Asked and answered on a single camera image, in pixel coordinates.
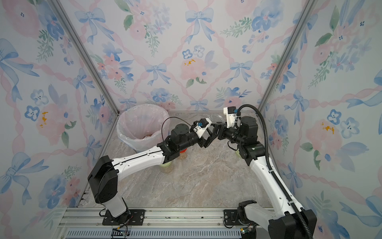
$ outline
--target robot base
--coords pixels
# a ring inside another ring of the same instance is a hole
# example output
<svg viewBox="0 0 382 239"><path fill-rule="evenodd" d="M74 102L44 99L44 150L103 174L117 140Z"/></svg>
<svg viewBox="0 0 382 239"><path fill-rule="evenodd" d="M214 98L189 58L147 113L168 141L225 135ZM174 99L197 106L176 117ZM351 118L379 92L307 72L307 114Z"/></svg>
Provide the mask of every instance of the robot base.
<svg viewBox="0 0 382 239"><path fill-rule="evenodd" d="M114 218L109 212L109 210L106 210L104 220L102 221L102 225L119 226L121 224L125 224L129 220L129 218L131 218L128 222L129 226L142 226L144 214L144 209L130 209L121 214L120 216Z"/></svg>

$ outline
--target trash can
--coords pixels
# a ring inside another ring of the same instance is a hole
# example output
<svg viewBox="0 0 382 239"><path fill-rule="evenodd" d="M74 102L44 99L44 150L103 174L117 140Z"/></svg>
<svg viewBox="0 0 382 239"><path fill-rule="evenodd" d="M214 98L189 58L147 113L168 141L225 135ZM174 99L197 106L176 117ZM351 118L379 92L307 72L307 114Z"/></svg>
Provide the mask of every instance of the trash can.
<svg viewBox="0 0 382 239"><path fill-rule="evenodd" d="M162 142L160 129L169 117L167 111L154 104L134 106L123 112L117 122L118 138L136 152L148 150ZM163 137L168 136L170 120L163 125Z"/></svg>

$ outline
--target glass jar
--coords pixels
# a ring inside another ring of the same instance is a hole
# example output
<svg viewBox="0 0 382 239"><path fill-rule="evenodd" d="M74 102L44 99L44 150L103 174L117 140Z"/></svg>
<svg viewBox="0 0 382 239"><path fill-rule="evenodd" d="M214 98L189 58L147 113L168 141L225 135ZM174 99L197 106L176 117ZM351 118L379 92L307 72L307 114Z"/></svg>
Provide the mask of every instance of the glass jar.
<svg viewBox="0 0 382 239"><path fill-rule="evenodd" d="M165 163L165 164L160 164L159 169L162 173L165 173L165 174L171 172L174 169L173 161L170 161L170 162Z"/></svg>

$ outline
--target vent grille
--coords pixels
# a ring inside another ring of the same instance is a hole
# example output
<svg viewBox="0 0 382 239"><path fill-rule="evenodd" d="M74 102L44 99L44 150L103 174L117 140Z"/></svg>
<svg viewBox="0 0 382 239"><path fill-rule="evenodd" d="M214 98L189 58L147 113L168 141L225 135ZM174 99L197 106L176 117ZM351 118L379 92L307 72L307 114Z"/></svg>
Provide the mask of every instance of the vent grille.
<svg viewBox="0 0 382 239"><path fill-rule="evenodd" d="M241 234L235 228L133 228L129 238L241 238Z"/></svg>
<svg viewBox="0 0 382 239"><path fill-rule="evenodd" d="M119 237L121 234L117 231L112 231L112 228L70 228L65 239L74 238L86 238L86 239L97 239L97 238L123 238Z"/></svg>
<svg viewBox="0 0 382 239"><path fill-rule="evenodd" d="M111 228L70 228L66 239L124 238ZM128 238L241 238L239 228L132 228Z"/></svg>

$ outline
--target clear plastic container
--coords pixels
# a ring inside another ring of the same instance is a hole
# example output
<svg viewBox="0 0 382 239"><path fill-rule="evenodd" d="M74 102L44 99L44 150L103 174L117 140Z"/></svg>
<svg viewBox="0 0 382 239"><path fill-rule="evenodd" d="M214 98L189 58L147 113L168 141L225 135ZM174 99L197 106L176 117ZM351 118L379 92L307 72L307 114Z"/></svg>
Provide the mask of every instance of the clear plastic container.
<svg viewBox="0 0 382 239"><path fill-rule="evenodd" d="M212 121L212 123L221 124L224 123L224 118L221 115L218 114L212 114L209 119Z"/></svg>
<svg viewBox="0 0 382 239"><path fill-rule="evenodd" d="M165 174L170 173L174 169L174 163L173 161L170 161L165 164L160 164L159 169L162 173L165 173Z"/></svg>
<svg viewBox="0 0 382 239"><path fill-rule="evenodd" d="M187 149L183 150L183 151L180 151L179 153L179 157L177 157L176 159L186 159L187 157L187 152L186 152Z"/></svg>

